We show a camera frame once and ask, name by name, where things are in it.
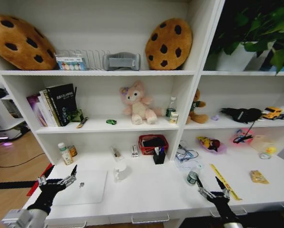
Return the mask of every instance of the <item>red basket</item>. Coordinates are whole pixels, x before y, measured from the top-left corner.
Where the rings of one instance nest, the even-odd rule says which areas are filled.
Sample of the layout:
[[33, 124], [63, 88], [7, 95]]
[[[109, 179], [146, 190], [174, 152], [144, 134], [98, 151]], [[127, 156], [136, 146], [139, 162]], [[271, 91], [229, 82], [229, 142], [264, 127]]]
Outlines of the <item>red basket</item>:
[[163, 135], [161, 135], [161, 134], [147, 134], [147, 135], [141, 135], [138, 138], [138, 146], [140, 147], [141, 152], [142, 152], [143, 155], [152, 155], [155, 152], [155, 147], [154, 146], [145, 147], [145, 146], [143, 146], [143, 141], [152, 140], [152, 139], [157, 138], [157, 137], [159, 137], [159, 138], [164, 140], [164, 142], [165, 142], [164, 151], [165, 151], [165, 153], [167, 152], [167, 150], [168, 150], [168, 142], [167, 142], [166, 138]]

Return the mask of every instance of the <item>wooden floor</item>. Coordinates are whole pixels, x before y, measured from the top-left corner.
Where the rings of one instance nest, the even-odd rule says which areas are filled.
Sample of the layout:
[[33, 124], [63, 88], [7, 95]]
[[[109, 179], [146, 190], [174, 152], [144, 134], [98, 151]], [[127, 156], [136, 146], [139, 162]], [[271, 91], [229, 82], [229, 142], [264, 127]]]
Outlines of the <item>wooden floor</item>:
[[[11, 166], [25, 162], [43, 153], [34, 135], [29, 132], [22, 138], [0, 145], [0, 166]], [[41, 155], [30, 162], [13, 168], [0, 168], [0, 182], [33, 181], [49, 165], [46, 155]], [[0, 190], [0, 221], [11, 209], [20, 209], [28, 200], [29, 189]], [[163, 228], [163, 224], [132, 225], [117, 224], [97, 226], [97, 228]]]

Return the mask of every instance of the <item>pink plush toy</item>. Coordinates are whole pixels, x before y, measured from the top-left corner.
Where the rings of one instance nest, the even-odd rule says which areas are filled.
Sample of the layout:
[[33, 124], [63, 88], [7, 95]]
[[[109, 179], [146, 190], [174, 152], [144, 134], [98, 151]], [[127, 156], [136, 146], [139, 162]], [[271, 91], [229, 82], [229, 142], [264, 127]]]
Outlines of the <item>pink plush toy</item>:
[[154, 124], [157, 121], [157, 115], [162, 115], [161, 110], [156, 110], [156, 114], [154, 110], [148, 108], [153, 99], [145, 97], [145, 88], [141, 81], [136, 81], [131, 87], [120, 88], [119, 94], [122, 101], [128, 105], [123, 110], [123, 114], [132, 115], [131, 121], [135, 125], [142, 124], [145, 119], [149, 124]]

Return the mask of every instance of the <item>cookie pillow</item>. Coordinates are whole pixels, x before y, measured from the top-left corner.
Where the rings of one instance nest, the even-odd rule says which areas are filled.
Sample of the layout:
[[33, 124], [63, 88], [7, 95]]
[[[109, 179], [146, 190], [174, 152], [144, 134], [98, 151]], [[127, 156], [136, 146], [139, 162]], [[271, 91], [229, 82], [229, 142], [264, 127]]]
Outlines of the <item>cookie pillow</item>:
[[11, 16], [0, 15], [0, 55], [22, 70], [52, 70], [54, 47], [34, 26]]
[[153, 70], [175, 70], [189, 55], [193, 42], [190, 26], [180, 18], [164, 21], [146, 44], [146, 57]]

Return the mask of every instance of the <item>yellow ruler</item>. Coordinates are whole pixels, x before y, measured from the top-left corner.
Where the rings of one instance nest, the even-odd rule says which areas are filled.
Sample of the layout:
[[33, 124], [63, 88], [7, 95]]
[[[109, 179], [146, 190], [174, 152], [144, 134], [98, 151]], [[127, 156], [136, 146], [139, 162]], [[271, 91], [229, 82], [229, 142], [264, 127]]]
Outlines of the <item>yellow ruler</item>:
[[218, 171], [218, 169], [213, 165], [210, 164], [210, 166], [213, 168], [215, 174], [217, 175], [217, 177], [219, 178], [220, 181], [223, 182], [223, 184], [225, 185], [225, 187], [230, 191], [230, 193], [232, 194], [232, 196], [234, 197], [235, 200], [242, 200], [241, 198], [239, 198], [237, 196], [237, 194], [234, 192], [234, 190], [232, 189], [232, 187], [226, 182], [226, 180], [224, 179], [224, 177], [221, 175], [221, 173]]

